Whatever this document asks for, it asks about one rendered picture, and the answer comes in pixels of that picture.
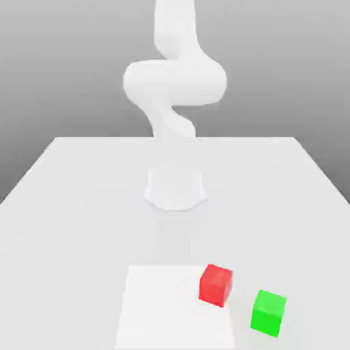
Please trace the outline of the small green cube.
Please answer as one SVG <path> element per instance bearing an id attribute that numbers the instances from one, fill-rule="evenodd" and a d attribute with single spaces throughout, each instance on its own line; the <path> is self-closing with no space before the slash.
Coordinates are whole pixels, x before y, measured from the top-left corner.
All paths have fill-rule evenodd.
<path id="1" fill-rule="evenodd" d="M 250 327 L 277 338 L 280 333 L 287 298 L 269 291 L 259 290 L 252 308 Z"/>

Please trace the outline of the small red cube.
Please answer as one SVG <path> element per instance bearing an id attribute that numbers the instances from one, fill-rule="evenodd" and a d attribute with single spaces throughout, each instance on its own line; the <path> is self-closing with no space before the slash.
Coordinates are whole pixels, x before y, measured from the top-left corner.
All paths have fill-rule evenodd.
<path id="1" fill-rule="evenodd" d="M 223 308 L 232 290 L 233 271 L 208 264 L 199 281 L 199 300 Z"/>

